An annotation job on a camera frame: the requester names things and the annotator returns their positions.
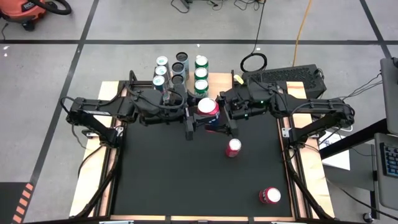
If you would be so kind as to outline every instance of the can lid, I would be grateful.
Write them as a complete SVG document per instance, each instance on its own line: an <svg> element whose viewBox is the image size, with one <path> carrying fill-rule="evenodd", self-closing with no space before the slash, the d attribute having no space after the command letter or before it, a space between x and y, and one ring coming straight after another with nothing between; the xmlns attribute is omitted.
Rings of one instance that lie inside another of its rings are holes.
<svg viewBox="0 0 398 224"><path fill-rule="evenodd" d="M158 57L158 58L156 59L156 63L157 63L158 65L166 65L168 61L169 61L169 60L167 59L166 56L160 56L160 57Z"/></svg>
<svg viewBox="0 0 398 224"><path fill-rule="evenodd" d="M205 88L208 87L208 83L206 80L198 80L195 82L195 88L198 90L204 90Z"/></svg>
<svg viewBox="0 0 398 224"><path fill-rule="evenodd" d="M152 82L156 86L163 85L164 81L165 81L164 77L160 75L155 76L154 79L152 80Z"/></svg>
<svg viewBox="0 0 398 224"><path fill-rule="evenodd" d="M198 103L198 110L202 113L210 113L216 109L216 101L211 98L203 98Z"/></svg>
<svg viewBox="0 0 398 224"><path fill-rule="evenodd" d="M195 70L195 75L197 77L203 78L207 75L207 69L206 68L197 68Z"/></svg>
<svg viewBox="0 0 398 224"><path fill-rule="evenodd" d="M186 61L188 59L188 55L185 52L180 52L175 57L177 58L177 60L179 62L184 62L184 61Z"/></svg>
<svg viewBox="0 0 398 224"><path fill-rule="evenodd" d="M278 202L280 200L280 192L275 187L270 187L267 190L267 198L271 202Z"/></svg>
<svg viewBox="0 0 398 224"><path fill-rule="evenodd" d="M231 139L229 141L229 148L231 150L238 151L241 149L241 147L242 147L242 143L238 139Z"/></svg>
<svg viewBox="0 0 398 224"><path fill-rule="evenodd" d="M167 72L166 66L162 65L162 66L158 66L155 68L156 75L164 75L164 74L166 74L166 72Z"/></svg>
<svg viewBox="0 0 398 224"><path fill-rule="evenodd" d="M207 58L205 56L200 56L200 55L197 56L196 63L198 65L206 65L207 62L208 62L208 60L207 60Z"/></svg>
<svg viewBox="0 0 398 224"><path fill-rule="evenodd" d="M184 65L181 62L175 62L172 66L173 72L182 72L184 70Z"/></svg>
<svg viewBox="0 0 398 224"><path fill-rule="evenodd" d="M173 75L172 83L174 85L179 85L184 83L184 77L182 75Z"/></svg>

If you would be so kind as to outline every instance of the vacuum hose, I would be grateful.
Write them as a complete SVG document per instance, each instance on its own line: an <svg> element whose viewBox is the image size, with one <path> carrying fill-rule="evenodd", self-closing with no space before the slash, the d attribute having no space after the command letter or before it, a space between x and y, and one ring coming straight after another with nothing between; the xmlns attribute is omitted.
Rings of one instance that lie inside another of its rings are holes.
<svg viewBox="0 0 398 224"><path fill-rule="evenodd" d="M64 10L59 10L54 7L51 7L46 3L42 3L40 0L28 0L28 1L35 4L36 6L39 6L45 10L48 10L54 14L65 16L65 15L69 15L72 12L72 9L71 9L69 3L67 3L66 0L56 0L57 2L61 3L65 7Z"/></svg>

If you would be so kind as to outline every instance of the concrete floor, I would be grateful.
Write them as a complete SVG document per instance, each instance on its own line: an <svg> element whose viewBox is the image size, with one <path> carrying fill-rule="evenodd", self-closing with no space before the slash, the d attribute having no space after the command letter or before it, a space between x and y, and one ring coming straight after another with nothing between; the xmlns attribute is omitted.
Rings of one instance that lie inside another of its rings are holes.
<svg viewBox="0 0 398 224"><path fill-rule="evenodd" d="M70 132L65 113L59 113L56 107L60 95L96 98L103 80L126 79L130 69L139 79L149 80L156 57L173 58L180 51L191 56L206 55L210 72L240 71L239 63L253 45L239 40L256 38L261 13L252 6L241 11L233 5L233 0L226 1L220 11L212 11L205 1L195 1L188 14L178 13L166 0L68 2L73 8L72 15L47 14L34 32L10 24L4 31L7 41L0 42L0 103L4 105L0 130L5 145L0 152L0 182L29 182L40 151L48 150L25 222L67 218L72 204L83 151ZM291 66L293 40L307 3L307 0L266 3L259 39L291 40L286 45L273 42L257 46L268 57L267 68ZM394 17L398 2L368 0L366 3L382 38L398 40ZM86 22L90 10L94 12L91 23ZM387 45L391 55L398 55L398 46L388 45L396 42L375 41L381 39L377 39L359 0L314 0L301 39L339 41L338 45L326 41L298 47L296 65L315 63L323 69L328 87L324 98L349 94L375 77L380 70L379 60L385 56L382 45ZM95 44L93 40L108 41ZM112 40L160 41L118 45L120 42ZM350 45L345 40L370 41L350 42ZM255 59L248 63L249 68L258 65ZM347 102L356 109L354 132L385 117L382 86ZM334 186L329 188L336 216L361 222L361 214L368 209ZM369 203L368 192L344 188ZM382 216L381 223L392 220Z"/></svg>

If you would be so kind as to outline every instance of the shop vacuum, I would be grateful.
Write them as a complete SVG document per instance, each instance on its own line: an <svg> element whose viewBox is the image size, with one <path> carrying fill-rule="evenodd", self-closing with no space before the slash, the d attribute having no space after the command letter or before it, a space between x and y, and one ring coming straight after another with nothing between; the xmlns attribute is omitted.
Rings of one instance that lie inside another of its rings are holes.
<svg viewBox="0 0 398 224"><path fill-rule="evenodd" d="M66 0L56 1L65 9L58 9L54 2L45 0L0 0L0 16L8 22L22 24L25 30L33 31L36 21L43 18L47 11L58 15L69 15L72 12Z"/></svg>

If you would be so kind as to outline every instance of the white paper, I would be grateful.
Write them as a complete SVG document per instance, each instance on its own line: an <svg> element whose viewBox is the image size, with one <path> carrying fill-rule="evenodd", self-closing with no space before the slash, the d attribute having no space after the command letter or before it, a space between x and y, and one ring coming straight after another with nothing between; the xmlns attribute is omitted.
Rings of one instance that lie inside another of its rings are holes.
<svg viewBox="0 0 398 224"><path fill-rule="evenodd" d="M319 139L319 142L322 142L325 138L327 138L331 134L332 134L331 132L327 131L326 134L324 136L322 136L322 138ZM319 148L321 150L324 147L327 147L330 144L333 144L334 142L337 142L339 140L340 140L340 136L338 134L333 134L324 143L320 144ZM326 159L322 160L322 163L324 165L349 170L349 150L345 150L344 152L341 152L339 154L336 154L334 156L326 158Z"/></svg>

